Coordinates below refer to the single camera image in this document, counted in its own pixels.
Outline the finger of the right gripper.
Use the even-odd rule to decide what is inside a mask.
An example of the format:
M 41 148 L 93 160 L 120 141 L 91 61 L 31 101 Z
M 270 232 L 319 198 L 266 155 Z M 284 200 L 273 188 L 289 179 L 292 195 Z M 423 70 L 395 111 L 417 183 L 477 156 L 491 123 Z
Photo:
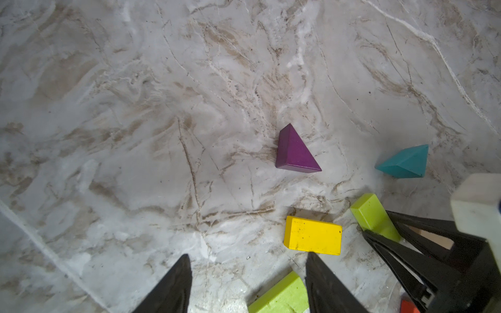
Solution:
M 419 312 L 468 312 L 462 274 L 438 260 L 366 230 L 363 237 L 391 269 Z
M 484 239 L 460 232 L 453 221 L 421 218 L 389 211 L 403 239 L 426 256 L 456 270 L 466 270 L 487 244 Z

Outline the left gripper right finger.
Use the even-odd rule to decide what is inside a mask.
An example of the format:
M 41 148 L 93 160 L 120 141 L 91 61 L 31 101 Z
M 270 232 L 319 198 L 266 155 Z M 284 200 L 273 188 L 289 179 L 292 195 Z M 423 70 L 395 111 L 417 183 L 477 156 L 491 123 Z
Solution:
M 314 252 L 309 252 L 307 256 L 305 286 L 311 313 L 368 313 L 367 309 Z

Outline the lime green block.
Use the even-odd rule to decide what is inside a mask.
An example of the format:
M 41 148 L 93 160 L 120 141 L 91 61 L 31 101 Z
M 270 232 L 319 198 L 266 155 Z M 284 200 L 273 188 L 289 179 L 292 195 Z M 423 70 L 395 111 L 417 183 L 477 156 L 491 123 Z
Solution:
M 303 313 L 307 309 L 309 300 L 305 285 L 294 271 L 248 306 L 249 313 Z
M 397 243 L 401 240 L 376 194 L 362 195 L 350 206 L 350 210 L 363 231 L 370 230 Z

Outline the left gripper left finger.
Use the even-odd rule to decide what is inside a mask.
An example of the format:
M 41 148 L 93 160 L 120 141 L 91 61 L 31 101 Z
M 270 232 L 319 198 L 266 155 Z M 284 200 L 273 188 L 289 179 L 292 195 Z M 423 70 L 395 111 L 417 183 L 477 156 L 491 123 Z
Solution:
M 188 254 L 182 255 L 133 313 L 187 313 L 193 274 Z

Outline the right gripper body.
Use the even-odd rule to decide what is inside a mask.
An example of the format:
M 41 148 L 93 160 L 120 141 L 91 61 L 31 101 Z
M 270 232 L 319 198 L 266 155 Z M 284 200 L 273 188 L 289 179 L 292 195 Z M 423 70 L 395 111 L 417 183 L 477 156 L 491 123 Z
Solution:
M 500 312 L 500 174 L 472 174 L 450 203 L 457 229 L 476 239 L 459 295 L 472 312 Z

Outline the teal triangular block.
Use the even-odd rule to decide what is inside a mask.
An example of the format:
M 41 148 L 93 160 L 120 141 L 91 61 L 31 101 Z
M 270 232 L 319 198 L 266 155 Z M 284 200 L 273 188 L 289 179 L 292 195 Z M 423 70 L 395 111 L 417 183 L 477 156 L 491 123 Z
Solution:
M 428 145 L 409 147 L 375 168 L 398 179 L 422 178 L 426 172 L 428 151 Z

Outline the purple triangular block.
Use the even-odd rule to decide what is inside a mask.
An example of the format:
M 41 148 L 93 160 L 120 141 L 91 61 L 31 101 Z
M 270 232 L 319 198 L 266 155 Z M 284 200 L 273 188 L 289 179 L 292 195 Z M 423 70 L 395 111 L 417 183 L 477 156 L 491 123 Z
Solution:
M 275 167 L 302 173 L 322 171 L 322 168 L 291 123 L 285 126 L 279 133 Z

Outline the natural wood block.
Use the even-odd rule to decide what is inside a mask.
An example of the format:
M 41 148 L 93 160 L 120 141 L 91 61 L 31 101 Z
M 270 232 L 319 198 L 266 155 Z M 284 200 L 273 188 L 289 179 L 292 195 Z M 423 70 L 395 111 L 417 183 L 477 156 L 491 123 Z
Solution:
M 452 248 L 452 246 L 454 245 L 454 242 L 447 237 L 440 236 L 440 235 L 437 235 L 435 233 L 431 233 L 431 232 L 417 229 L 417 228 L 414 231 L 416 233 L 420 234 L 422 237 L 425 237 L 429 241 L 432 241 L 433 243 L 435 243 L 435 244 L 437 244 L 445 249 L 450 250 Z

